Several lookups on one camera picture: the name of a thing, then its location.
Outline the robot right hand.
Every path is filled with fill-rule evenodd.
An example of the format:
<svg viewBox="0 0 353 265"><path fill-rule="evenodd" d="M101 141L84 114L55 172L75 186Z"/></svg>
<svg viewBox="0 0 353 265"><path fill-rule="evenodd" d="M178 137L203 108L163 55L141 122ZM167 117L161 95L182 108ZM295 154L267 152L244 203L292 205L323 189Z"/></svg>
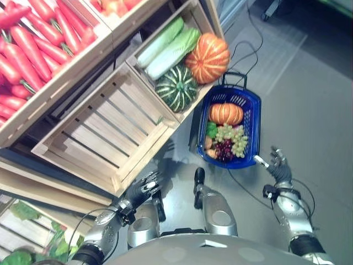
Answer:
<svg viewBox="0 0 353 265"><path fill-rule="evenodd" d="M282 149L276 146L271 147L271 163L267 163L259 155L253 156L253 160L263 166L275 179L276 183L292 181L292 172Z"/></svg>

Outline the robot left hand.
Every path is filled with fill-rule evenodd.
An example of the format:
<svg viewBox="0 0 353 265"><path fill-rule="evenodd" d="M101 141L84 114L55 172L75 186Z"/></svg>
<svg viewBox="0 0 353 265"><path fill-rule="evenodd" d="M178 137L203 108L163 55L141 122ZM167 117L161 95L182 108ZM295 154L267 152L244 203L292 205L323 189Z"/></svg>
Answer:
<svg viewBox="0 0 353 265"><path fill-rule="evenodd" d="M126 192L126 199L137 209L150 197L161 190L163 176L158 171L149 172L141 179L133 182Z"/></svg>

